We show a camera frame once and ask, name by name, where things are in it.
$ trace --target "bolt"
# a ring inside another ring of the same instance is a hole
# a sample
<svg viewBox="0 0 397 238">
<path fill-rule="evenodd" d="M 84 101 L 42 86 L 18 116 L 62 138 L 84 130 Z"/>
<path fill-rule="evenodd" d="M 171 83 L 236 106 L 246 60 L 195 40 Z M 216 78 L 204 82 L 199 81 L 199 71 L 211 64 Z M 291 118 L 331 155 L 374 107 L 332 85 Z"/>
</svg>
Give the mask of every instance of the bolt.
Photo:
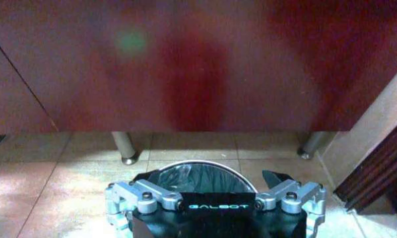
<svg viewBox="0 0 397 238">
<path fill-rule="evenodd" d="M 256 200 L 255 207 L 258 211 L 262 211 L 264 209 L 266 205 L 262 200 Z"/>
<path fill-rule="evenodd" d="M 143 200 L 152 200 L 154 194 L 151 192 L 144 192 L 143 193 Z"/>
<path fill-rule="evenodd" d="M 286 198 L 287 198 L 288 200 L 296 200 L 296 199 L 298 199 L 298 193 L 295 193 L 295 192 L 288 192 L 288 193 L 286 194 Z"/>
<path fill-rule="evenodd" d="M 179 211 L 184 211 L 184 202 L 183 202 L 183 200 L 180 200 L 180 201 L 178 202 L 178 210 L 179 210 Z"/>
</svg>

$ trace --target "wall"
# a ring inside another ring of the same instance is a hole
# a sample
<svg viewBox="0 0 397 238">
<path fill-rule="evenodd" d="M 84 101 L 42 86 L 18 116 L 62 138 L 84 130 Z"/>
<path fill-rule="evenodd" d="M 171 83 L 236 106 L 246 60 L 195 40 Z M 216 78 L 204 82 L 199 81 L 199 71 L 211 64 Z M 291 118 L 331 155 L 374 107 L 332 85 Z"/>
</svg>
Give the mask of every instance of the wall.
<svg viewBox="0 0 397 238">
<path fill-rule="evenodd" d="M 397 74 L 348 132 L 318 151 L 338 187 L 397 125 Z"/>
</svg>

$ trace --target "robotic hand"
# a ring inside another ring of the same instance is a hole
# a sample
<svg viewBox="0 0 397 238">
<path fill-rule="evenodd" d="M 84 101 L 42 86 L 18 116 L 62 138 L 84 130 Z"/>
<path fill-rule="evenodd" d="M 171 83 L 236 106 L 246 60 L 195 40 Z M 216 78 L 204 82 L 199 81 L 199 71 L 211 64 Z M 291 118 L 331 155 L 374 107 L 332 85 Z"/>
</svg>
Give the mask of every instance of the robotic hand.
<svg viewBox="0 0 397 238">
<path fill-rule="evenodd" d="M 327 190 L 264 171 L 258 192 L 230 167 L 186 161 L 106 189 L 107 219 L 122 238 L 316 237 Z"/>
</svg>

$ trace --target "black trash bag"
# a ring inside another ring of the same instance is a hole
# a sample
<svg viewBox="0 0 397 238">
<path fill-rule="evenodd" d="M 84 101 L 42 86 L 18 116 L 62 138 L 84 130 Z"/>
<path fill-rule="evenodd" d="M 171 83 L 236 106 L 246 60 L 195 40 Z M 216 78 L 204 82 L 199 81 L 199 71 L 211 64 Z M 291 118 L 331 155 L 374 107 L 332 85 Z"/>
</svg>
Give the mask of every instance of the black trash bag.
<svg viewBox="0 0 397 238">
<path fill-rule="evenodd" d="M 155 171 L 148 179 L 175 192 L 256 192 L 235 172 L 211 163 L 184 163 Z"/>
</svg>

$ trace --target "wooden slatted panel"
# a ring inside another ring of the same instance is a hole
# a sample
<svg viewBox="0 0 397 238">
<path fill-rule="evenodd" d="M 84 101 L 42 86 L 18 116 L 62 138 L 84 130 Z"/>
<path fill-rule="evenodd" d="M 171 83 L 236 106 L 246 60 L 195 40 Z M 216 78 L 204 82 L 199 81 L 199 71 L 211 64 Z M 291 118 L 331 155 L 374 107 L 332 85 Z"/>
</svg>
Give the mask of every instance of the wooden slatted panel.
<svg viewBox="0 0 397 238">
<path fill-rule="evenodd" d="M 397 127 L 335 190 L 360 212 L 397 183 Z"/>
</svg>

